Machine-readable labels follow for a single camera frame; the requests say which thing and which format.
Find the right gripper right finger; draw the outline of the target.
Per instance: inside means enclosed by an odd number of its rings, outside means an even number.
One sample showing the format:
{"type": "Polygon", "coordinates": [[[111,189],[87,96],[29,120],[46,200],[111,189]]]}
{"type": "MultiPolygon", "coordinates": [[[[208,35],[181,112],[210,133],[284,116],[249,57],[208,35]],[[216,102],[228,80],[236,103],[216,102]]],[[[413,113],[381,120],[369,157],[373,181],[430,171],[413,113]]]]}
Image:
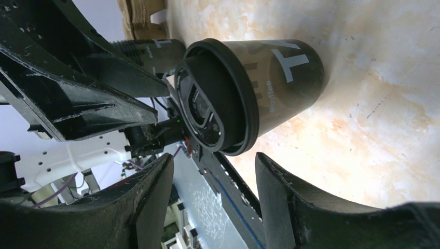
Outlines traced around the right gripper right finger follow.
{"type": "Polygon", "coordinates": [[[439,203],[379,209],[330,194],[263,153],[255,171],[268,248],[439,248],[439,203]]]}

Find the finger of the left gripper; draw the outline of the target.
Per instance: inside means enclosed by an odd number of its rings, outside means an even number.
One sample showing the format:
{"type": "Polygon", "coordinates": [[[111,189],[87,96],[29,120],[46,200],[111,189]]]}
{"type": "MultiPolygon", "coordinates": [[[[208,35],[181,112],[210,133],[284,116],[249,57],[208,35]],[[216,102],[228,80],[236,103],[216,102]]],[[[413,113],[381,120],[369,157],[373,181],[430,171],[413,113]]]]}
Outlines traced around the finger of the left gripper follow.
{"type": "Polygon", "coordinates": [[[1,1],[1,53],[81,85],[104,84],[134,98],[169,95],[143,68],[142,49],[131,40],[108,42],[72,1],[1,1]]]}

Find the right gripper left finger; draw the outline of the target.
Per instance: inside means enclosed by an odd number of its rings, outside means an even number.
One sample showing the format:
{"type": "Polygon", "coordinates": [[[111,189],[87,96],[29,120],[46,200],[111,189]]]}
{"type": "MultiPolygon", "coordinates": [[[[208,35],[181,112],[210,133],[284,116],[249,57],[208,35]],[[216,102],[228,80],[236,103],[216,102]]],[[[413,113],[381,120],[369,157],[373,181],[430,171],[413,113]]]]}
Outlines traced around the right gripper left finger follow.
{"type": "Polygon", "coordinates": [[[70,205],[1,202],[1,248],[160,248],[173,156],[70,205]]]}

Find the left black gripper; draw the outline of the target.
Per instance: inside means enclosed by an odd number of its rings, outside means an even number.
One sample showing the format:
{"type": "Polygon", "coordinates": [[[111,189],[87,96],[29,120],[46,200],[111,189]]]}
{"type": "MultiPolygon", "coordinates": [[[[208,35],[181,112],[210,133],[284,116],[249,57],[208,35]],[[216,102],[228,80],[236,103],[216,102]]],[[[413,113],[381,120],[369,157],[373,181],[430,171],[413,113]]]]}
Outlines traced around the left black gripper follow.
{"type": "Polygon", "coordinates": [[[39,45],[1,45],[1,94],[31,131],[80,141],[121,130],[132,158],[161,153],[184,139],[180,117],[149,124],[157,113],[139,97],[157,96],[158,79],[115,47],[95,45],[68,57],[72,63],[39,45]]]}

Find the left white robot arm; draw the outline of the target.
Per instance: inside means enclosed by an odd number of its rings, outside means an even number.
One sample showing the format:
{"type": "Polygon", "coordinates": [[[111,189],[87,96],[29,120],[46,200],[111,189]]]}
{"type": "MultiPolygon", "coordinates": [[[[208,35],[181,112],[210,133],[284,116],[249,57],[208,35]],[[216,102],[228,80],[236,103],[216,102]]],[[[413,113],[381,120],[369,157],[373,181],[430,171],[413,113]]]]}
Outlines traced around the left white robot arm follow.
{"type": "Polygon", "coordinates": [[[176,115],[141,102],[170,95],[177,39],[108,42],[72,1],[1,1],[1,97],[29,131],[65,146],[1,153],[1,191],[35,192],[96,165],[155,155],[183,139],[176,115]]]}

